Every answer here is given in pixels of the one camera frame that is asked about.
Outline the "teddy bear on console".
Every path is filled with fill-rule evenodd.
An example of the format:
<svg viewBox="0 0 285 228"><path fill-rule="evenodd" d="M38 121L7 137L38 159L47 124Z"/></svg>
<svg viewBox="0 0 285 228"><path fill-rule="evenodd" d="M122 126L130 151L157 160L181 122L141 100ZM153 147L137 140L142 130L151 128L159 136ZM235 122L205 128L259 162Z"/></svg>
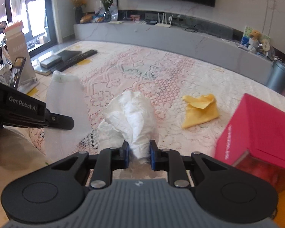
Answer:
<svg viewBox="0 0 285 228"><path fill-rule="evenodd" d="M258 30L253 29L251 31L249 42L248 42L248 51L249 52L256 54L257 49L258 49L258 45L260 43L261 36L262 36L262 34Z"/></svg>

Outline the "yellow cloth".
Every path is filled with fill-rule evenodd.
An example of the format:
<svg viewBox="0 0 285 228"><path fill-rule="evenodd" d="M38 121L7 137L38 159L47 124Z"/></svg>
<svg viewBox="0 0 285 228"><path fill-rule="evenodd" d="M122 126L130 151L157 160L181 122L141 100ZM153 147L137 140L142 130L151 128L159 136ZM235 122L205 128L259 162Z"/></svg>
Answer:
<svg viewBox="0 0 285 228"><path fill-rule="evenodd" d="M219 117L216 98L213 94L200 97L185 95L182 99L187 103L183 129L207 123Z"/></svg>

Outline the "yellow dried flower vase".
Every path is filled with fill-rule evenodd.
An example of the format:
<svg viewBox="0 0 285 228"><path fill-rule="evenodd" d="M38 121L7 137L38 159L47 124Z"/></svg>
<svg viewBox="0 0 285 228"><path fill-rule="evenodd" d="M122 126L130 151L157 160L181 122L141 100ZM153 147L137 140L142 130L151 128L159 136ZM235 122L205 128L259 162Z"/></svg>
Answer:
<svg viewBox="0 0 285 228"><path fill-rule="evenodd" d="M80 20L83 17L83 9L82 7L86 5L86 0L71 0L74 11L75 11L75 22L80 24Z"/></svg>

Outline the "beige water bottle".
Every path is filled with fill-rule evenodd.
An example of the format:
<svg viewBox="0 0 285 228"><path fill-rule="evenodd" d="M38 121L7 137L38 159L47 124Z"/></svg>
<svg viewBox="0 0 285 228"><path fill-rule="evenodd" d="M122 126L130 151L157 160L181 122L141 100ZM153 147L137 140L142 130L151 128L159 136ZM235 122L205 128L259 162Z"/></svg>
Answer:
<svg viewBox="0 0 285 228"><path fill-rule="evenodd" d="M20 75L18 90L28 94L38 84L36 74L29 56L25 35L22 32L24 28L23 22L19 21L5 28L4 34L6 38L7 52L9 53L11 63L13 65L19 57L26 58L25 64Z"/></svg>

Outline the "pink Wonderlab box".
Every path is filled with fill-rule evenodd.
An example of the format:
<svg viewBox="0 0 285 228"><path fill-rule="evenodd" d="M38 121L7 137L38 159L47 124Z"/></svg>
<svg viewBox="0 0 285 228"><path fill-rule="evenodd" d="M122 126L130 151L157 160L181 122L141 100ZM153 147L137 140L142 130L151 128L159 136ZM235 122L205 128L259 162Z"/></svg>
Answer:
<svg viewBox="0 0 285 228"><path fill-rule="evenodd" d="M245 94L216 143L215 158L285 190L285 112Z"/></svg>

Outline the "phone on stand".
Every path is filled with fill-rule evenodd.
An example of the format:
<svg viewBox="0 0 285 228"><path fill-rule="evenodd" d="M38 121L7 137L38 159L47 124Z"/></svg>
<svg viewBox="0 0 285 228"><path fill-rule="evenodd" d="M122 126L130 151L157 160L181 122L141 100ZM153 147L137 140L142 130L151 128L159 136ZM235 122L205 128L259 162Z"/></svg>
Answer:
<svg viewBox="0 0 285 228"><path fill-rule="evenodd" d="M26 62L26 57L16 58L14 65L12 67L11 75L9 78L8 86L12 89L17 90L20 83L20 76Z"/></svg>

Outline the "black notebook stack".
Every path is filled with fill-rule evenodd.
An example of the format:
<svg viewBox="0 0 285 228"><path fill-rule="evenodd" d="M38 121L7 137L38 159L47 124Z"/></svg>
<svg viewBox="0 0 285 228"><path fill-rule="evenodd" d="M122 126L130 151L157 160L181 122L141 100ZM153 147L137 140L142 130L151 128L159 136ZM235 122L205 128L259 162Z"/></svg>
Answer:
<svg viewBox="0 0 285 228"><path fill-rule="evenodd" d="M81 53L81 51L65 50L58 54L52 54L48 58L38 61L37 65L34 67L34 71L38 74L48 76L52 74L57 67L62 66L65 61Z"/></svg>

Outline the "lace tablecloth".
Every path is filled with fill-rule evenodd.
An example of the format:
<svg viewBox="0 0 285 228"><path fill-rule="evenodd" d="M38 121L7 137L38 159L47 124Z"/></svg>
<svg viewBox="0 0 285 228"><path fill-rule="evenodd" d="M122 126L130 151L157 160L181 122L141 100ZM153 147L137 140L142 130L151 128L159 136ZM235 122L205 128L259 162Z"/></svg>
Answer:
<svg viewBox="0 0 285 228"><path fill-rule="evenodd" d="M193 58L147 47L93 41L80 41L68 49L97 51L66 71L81 81L92 127L88 141L74 146L74 152L98 152L97 127L103 120L102 111L124 91L140 92L149 98L158 125L158 146L182 155L193 151L214 155L216 141L245 93L285 112L284 96L240 74ZM215 96L219 118L182 129L186 108L183 96L207 94ZM0 196L14 179L50 163L45 156L43 130L0 130ZM0 203L0 227L7 221Z"/></svg>

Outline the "white tissue paper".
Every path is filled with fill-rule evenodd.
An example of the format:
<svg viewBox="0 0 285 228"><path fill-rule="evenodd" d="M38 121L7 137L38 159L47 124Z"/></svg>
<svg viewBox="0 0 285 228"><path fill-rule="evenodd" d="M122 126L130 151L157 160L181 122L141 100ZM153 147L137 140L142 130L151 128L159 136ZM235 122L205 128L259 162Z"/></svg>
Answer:
<svg viewBox="0 0 285 228"><path fill-rule="evenodd" d="M158 125L150 99L140 92L125 91L103 110L97 128L99 150L120 147L126 141L132 161L149 161L151 140L158 142Z"/></svg>

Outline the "black remote control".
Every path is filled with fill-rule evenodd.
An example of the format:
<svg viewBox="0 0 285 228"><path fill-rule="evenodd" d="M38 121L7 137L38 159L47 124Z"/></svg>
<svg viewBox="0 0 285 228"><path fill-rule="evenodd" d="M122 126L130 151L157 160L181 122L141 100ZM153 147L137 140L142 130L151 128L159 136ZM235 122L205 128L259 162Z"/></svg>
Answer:
<svg viewBox="0 0 285 228"><path fill-rule="evenodd" d="M59 63L58 65L56 65L55 67L53 67L51 69L51 72L53 73L54 71L59 71L59 72L63 72L65 71L66 69L76 65L77 63L97 54L98 51L97 50L94 50L94 49L91 49L89 51L86 51L84 53L80 53L80 54L77 54L75 56L72 56L71 58L69 58L68 60L66 61L63 61L62 63Z"/></svg>

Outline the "green plant in vase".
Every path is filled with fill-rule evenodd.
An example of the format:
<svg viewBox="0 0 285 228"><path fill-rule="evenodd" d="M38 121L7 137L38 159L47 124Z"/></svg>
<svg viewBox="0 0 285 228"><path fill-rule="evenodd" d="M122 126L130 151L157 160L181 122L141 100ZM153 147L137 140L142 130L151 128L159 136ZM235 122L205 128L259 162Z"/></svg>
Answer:
<svg viewBox="0 0 285 228"><path fill-rule="evenodd" d="M110 22L112 20L111 13L109 12L109 9L111 8L114 0L99 0L104 8L104 14L103 14L103 21L104 22Z"/></svg>

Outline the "blue metal trash bin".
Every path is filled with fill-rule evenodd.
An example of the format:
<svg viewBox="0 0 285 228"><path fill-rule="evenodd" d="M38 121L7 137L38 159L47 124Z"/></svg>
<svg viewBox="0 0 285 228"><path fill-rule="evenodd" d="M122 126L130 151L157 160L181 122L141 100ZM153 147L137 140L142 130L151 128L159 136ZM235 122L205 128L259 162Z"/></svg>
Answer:
<svg viewBox="0 0 285 228"><path fill-rule="evenodd" d="M285 63L282 60L274 60L266 86L280 94L285 89Z"/></svg>

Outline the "white wifi router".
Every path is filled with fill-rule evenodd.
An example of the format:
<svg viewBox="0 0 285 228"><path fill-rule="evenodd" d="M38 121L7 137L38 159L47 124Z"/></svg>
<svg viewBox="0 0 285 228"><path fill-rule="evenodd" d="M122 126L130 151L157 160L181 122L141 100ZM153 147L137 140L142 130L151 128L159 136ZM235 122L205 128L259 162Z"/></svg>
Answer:
<svg viewBox="0 0 285 228"><path fill-rule="evenodd" d="M173 15L171 16L169 23L167 20L167 14L166 13L163 13L161 17L162 18L160 18L160 14L158 13L158 22L155 24L155 26L170 28Z"/></svg>

